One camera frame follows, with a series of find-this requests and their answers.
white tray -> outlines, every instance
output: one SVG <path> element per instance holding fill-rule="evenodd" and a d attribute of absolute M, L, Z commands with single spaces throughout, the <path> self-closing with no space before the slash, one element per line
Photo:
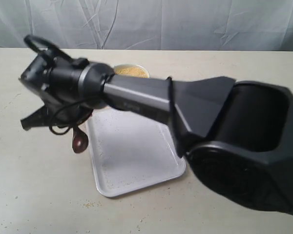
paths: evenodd
<path fill-rule="evenodd" d="M 130 112 L 94 112 L 87 121 L 98 191 L 125 194 L 181 176 L 186 170 L 168 127 Z"/>

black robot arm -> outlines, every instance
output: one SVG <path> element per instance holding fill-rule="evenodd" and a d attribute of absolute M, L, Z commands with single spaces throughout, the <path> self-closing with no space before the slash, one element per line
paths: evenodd
<path fill-rule="evenodd" d="M 109 105 L 166 124 L 178 156 L 207 187 L 245 207 L 293 215 L 293 94 L 285 87 L 227 77 L 194 82 L 114 74 L 103 63 L 73 59 L 27 36 L 38 53 L 20 81 L 44 106 L 23 129 L 74 130 L 73 149 L 87 148 L 78 125 Z M 47 47 L 39 49 L 36 44 Z M 66 128 L 62 133 L 53 126 Z"/>

white bowl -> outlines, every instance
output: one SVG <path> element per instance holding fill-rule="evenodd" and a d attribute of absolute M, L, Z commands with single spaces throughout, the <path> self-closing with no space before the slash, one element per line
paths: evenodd
<path fill-rule="evenodd" d="M 146 68 L 144 68 L 143 66 L 137 65 L 137 64 L 120 64 L 120 65 L 116 65 L 113 67 L 114 70 L 116 69 L 125 69 L 125 68 L 130 68 L 130 67 L 139 67 L 141 70 L 143 70 L 146 75 L 147 78 L 150 78 L 150 73 L 147 71 Z"/>

white backdrop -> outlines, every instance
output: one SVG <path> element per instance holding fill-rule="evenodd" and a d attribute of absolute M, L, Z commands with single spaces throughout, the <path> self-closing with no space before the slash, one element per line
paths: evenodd
<path fill-rule="evenodd" d="M 293 50 L 293 0 L 0 0 L 0 47 Z"/>

table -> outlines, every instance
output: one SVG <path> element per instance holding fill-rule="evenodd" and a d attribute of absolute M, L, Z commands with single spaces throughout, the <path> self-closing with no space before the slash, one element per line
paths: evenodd
<path fill-rule="evenodd" d="M 152 77 L 229 76 L 293 91 L 293 52 L 67 50 L 111 65 L 136 63 Z M 293 216 L 243 208 L 202 185 L 188 169 L 179 179 L 119 198 L 96 190 L 89 151 L 75 155 L 71 134 L 25 132 L 20 119 L 42 105 L 18 81 L 35 54 L 0 48 L 0 234 L 293 233 Z"/>

